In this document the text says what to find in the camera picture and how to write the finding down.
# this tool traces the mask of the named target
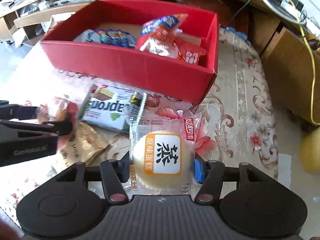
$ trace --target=table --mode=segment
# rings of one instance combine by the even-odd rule
[[[161,115],[178,118],[183,111],[201,112],[196,152],[205,160],[215,159],[237,167],[249,162],[274,179],[278,177],[278,148],[273,107],[258,53],[232,32],[220,29],[218,77],[199,105],[150,91],[146,105]],[[14,72],[1,98],[10,103],[38,106],[46,99],[67,93],[75,101],[85,98],[92,84],[111,84],[101,78],[54,69],[38,43]],[[104,131],[110,146],[102,158],[126,152],[124,134]],[[0,206],[16,221],[15,207],[23,196],[56,174],[55,156],[0,168]],[[235,189],[225,183],[222,196]],[[101,186],[92,186],[102,195]]]

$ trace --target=black cable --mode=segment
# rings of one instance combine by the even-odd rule
[[[233,17],[231,18],[231,20],[228,22],[227,26],[228,27],[230,25],[230,23],[232,23],[232,21],[236,18],[236,16],[239,14],[239,12],[241,12],[252,0],[248,0],[236,13],[235,15],[233,15]]]

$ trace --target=green leaf logo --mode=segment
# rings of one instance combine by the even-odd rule
[[[115,121],[116,119],[118,119],[120,117],[120,114],[119,113],[111,113],[110,116],[111,116],[111,119],[113,121]]]

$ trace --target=ribbed gray surface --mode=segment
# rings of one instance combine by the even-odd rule
[[[232,231],[211,206],[194,204],[190,196],[135,196],[113,206],[101,223],[74,240],[245,240]],[[301,239],[291,236],[287,240]]]

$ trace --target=yellow cable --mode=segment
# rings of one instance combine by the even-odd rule
[[[291,3],[291,5],[293,7],[295,7],[294,3],[292,2],[292,0],[289,0],[289,2]],[[299,18],[299,15],[298,15],[298,12],[297,12],[297,21],[299,22],[300,21],[300,18]],[[312,64],[312,73],[313,73],[313,78],[312,78],[312,87],[311,87],[311,106],[310,106],[310,119],[311,119],[311,122],[312,124],[314,125],[320,125],[320,123],[317,123],[313,120],[313,101],[314,101],[314,92],[315,92],[315,84],[316,84],[316,64],[315,64],[315,58],[314,58],[314,55],[313,55],[313,52],[312,52],[312,49],[305,37],[305,33],[304,33],[304,30],[303,28],[301,27],[301,25],[299,26],[300,28],[300,32],[301,32],[301,35],[303,37],[303,41],[305,43],[305,45],[307,46],[307,49],[309,51],[309,54],[310,54],[310,57],[311,57],[311,64]]]

